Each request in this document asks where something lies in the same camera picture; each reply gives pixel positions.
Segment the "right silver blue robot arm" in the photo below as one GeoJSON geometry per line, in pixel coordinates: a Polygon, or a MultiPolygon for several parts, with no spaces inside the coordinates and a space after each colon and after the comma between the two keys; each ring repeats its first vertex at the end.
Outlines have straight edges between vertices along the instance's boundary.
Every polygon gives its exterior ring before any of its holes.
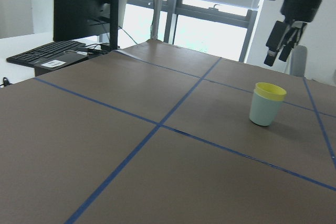
{"type": "Polygon", "coordinates": [[[312,22],[322,0],[284,0],[280,13],[283,21],[276,21],[266,42],[268,48],[264,64],[273,66],[275,60],[286,62],[292,49],[299,44],[308,23],[312,22]]]}

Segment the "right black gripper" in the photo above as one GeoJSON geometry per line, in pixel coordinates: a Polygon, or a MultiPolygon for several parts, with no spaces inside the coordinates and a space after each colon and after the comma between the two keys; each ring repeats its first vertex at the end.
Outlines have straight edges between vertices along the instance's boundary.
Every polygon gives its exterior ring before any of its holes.
{"type": "Polygon", "coordinates": [[[264,64],[273,66],[280,49],[279,60],[287,61],[291,51],[299,44],[307,23],[313,21],[321,3],[322,0],[284,0],[280,12],[285,18],[282,22],[275,22],[266,42],[268,51],[264,64]]]}

